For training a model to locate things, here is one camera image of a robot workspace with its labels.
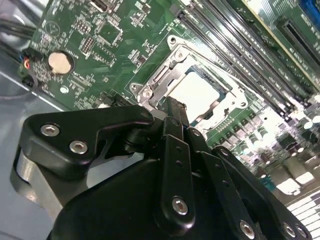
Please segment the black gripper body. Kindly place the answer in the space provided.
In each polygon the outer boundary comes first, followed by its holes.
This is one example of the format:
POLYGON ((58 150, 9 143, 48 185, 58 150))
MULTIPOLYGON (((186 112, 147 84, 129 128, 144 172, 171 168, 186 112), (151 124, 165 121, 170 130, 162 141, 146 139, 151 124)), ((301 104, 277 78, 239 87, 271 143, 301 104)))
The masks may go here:
POLYGON ((73 198, 53 240, 238 240, 211 186, 190 161, 143 160, 73 198))

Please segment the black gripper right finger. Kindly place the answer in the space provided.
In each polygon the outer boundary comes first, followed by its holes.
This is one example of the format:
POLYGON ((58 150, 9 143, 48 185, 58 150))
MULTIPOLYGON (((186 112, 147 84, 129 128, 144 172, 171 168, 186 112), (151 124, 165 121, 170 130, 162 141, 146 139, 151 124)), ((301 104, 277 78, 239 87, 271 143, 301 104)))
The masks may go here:
POLYGON ((208 192, 211 210, 221 211, 217 223, 220 240, 310 240, 311 233, 225 147, 210 149, 198 130, 189 125, 186 107, 179 103, 186 141, 208 192))

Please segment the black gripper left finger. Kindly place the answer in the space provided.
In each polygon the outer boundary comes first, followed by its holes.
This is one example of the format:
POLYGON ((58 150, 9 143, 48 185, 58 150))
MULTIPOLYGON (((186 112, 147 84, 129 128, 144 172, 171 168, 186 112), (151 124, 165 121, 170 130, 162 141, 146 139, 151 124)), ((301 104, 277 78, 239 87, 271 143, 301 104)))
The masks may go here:
POLYGON ((54 223, 73 198, 146 160, 189 161, 179 104, 36 114, 22 127, 14 168, 54 223))

